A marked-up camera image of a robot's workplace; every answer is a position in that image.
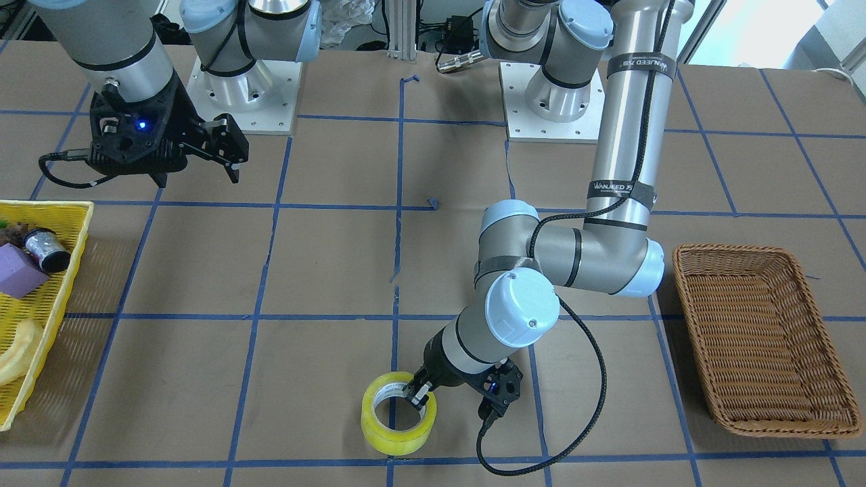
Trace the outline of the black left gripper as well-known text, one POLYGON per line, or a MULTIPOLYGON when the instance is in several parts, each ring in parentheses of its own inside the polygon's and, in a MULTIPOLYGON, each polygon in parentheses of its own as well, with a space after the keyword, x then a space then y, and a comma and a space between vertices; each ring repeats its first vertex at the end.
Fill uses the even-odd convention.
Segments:
POLYGON ((424 348, 420 370, 405 385, 405 400, 411 400, 415 410, 423 410, 435 398, 431 391, 439 386, 467 384, 468 374, 481 373, 492 366, 468 356, 460 344, 446 348, 443 336, 435 335, 424 348))

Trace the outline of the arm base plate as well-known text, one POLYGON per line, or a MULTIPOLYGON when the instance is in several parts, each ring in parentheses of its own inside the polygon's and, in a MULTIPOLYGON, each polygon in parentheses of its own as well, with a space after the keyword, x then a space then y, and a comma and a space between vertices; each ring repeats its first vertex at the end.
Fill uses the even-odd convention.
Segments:
POLYGON ((596 144, 604 92, 594 71, 588 85, 567 89, 545 78, 541 66, 501 62, 508 141, 596 144))
POLYGON ((196 59, 187 93, 198 115, 231 114, 247 135, 291 135, 304 64, 257 61, 247 73, 219 77, 201 71, 196 59))

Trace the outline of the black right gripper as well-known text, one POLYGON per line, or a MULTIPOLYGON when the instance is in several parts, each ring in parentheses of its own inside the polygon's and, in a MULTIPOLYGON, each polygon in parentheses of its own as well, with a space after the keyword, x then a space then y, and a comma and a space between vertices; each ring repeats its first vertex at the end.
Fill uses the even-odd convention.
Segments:
MULTIPOLYGON (((220 164, 232 184, 240 182, 241 165, 250 159, 250 142, 229 113, 204 121, 198 116, 177 73, 152 99, 160 121, 155 151, 156 170, 183 170, 186 156, 193 155, 220 164)), ((164 189, 169 175, 151 173, 150 178, 164 189)))

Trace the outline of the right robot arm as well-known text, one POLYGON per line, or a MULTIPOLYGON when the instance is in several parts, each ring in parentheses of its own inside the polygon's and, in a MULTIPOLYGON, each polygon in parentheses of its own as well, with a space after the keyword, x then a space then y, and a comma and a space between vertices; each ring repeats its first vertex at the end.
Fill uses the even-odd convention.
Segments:
POLYGON ((191 155, 219 164, 237 183, 250 144, 234 115, 275 96, 265 62, 311 62, 321 46, 319 1, 183 1, 183 28, 220 108, 207 120, 140 2, 32 6, 95 89, 89 147, 38 161, 47 180, 78 190, 128 175, 147 175, 163 188, 191 155))

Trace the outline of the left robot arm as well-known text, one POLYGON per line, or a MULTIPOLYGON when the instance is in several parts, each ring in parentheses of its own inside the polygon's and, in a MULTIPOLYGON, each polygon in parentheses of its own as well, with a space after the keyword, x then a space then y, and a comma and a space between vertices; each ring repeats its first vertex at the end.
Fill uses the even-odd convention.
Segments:
POLYGON ((517 198, 483 213, 474 299, 426 344, 401 394, 418 411, 442 386, 476 389, 502 411, 520 391, 511 360, 559 320, 557 290, 646 297, 664 263, 647 234, 658 203, 663 135, 678 73, 680 33, 693 1, 488 1, 486 57, 533 64, 526 105, 541 119, 578 120, 603 101, 579 207, 541 216, 517 198))

